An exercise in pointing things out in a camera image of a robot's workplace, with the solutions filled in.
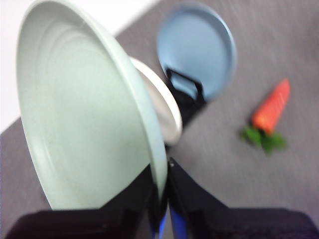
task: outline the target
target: carrot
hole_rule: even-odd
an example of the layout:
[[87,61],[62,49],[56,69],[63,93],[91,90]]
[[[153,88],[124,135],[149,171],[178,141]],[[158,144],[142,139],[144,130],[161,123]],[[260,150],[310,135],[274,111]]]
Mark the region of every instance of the carrot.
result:
[[253,114],[253,127],[272,134],[287,104],[289,94],[289,81],[283,79]]
[[254,112],[251,118],[252,126],[242,130],[242,138],[261,146],[266,153],[271,153],[273,148],[286,147],[286,141],[274,131],[288,102],[289,94],[289,81],[283,79]]

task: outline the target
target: gray carpet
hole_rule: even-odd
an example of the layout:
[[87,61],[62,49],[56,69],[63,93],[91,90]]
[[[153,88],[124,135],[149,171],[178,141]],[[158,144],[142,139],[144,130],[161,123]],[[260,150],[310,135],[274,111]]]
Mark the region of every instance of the gray carpet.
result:
[[[163,0],[118,36],[127,53],[163,77],[156,33],[178,2]],[[227,22],[238,49],[233,82],[186,129],[173,156],[208,192],[231,207],[285,207],[319,226],[319,1],[205,0]],[[286,151],[267,157],[237,131],[273,85],[291,82],[277,131]],[[25,143],[21,121],[1,134],[1,235],[21,215],[49,205]],[[172,238],[170,223],[164,238]]]

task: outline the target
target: white wall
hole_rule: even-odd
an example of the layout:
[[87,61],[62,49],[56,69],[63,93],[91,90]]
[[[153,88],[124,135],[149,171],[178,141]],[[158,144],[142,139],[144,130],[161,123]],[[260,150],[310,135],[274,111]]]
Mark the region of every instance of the white wall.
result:
[[[85,9],[111,34],[117,35],[159,0],[69,0]],[[20,116],[15,81],[18,29],[34,0],[1,0],[0,127],[6,130]]]

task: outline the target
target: mint green plate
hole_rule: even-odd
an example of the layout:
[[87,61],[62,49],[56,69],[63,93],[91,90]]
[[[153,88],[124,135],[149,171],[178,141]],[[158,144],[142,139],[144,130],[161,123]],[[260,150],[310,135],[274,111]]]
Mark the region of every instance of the mint green plate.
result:
[[167,167],[159,122],[109,33],[70,3],[36,2],[23,20],[16,64],[27,144],[53,209],[98,208],[149,163],[161,198]]

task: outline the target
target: green leaf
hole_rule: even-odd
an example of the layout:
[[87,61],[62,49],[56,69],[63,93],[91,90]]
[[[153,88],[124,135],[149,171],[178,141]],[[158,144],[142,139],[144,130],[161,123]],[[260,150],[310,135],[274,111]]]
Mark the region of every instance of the green leaf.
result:
[[274,148],[282,149],[287,147],[285,139],[276,133],[272,135],[263,135],[261,138],[261,145],[267,154],[271,154]]
[[245,127],[241,133],[241,138],[249,140],[251,143],[257,146],[261,146],[261,133],[258,129],[251,126]]

